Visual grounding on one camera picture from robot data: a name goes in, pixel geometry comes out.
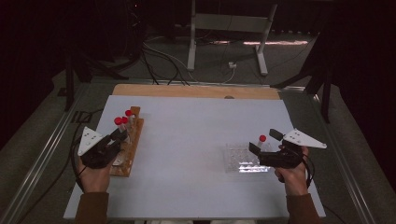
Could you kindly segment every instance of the sleeve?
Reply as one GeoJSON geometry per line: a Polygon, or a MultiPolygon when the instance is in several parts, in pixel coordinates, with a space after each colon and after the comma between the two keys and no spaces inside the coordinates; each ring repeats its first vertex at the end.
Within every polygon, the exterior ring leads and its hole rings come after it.
{"type": "Polygon", "coordinates": [[[76,213],[77,224],[106,224],[107,192],[84,193],[81,195],[76,213]]]}
{"type": "Polygon", "coordinates": [[[319,224],[321,223],[311,194],[302,196],[286,196],[290,224],[319,224]]]}

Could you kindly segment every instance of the hand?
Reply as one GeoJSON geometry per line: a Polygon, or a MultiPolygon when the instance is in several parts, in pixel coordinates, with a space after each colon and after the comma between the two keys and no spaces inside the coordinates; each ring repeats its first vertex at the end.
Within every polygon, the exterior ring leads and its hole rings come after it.
{"type": "MultiPolygon", "coordinates": [[[[307,156],[308,148],[301,148],[303,150],[303,154],[307,156]]],[[[293,169],[275,168],[275,175],[278,178],[283,178],[285,180],[285,190],[287,195],[305,195],[308,193],[305,166],[302,162],[293,169]]]]}
{"type": "Polygon", "coordinates": [[[112,164],[113,161],[102,169],[85,168],[81,158],[78,158],[78,170],[81,172],[85,169],[79,176],[85,193],[107,191],[108,185],[110,184],[110,169],[112,164]]]}

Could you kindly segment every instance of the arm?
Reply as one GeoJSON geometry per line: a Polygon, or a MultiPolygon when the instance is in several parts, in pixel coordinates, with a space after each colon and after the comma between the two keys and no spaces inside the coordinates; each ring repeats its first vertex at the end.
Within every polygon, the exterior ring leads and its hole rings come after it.
{"type": "MultiPolygon", "coordinates": [[[[308,148],[302,147],[308,155],[308,148]]],[[[311,195],[306,187],[305,166],[300,163],[294,169],[276,168],[277,177],[285,180],[286,200],[290,214],[290,224],[321,223],[311,195]]]]}
{"type": "Polygon", "coordinates": [[[81,195],[76,213],[77,224],[105,224],[107,222],[107,188],[110,183],[110,162],[103,169],[91,169],[84,167],[79,160],[78,169],[84,187],[84,194],[81,195]]]}

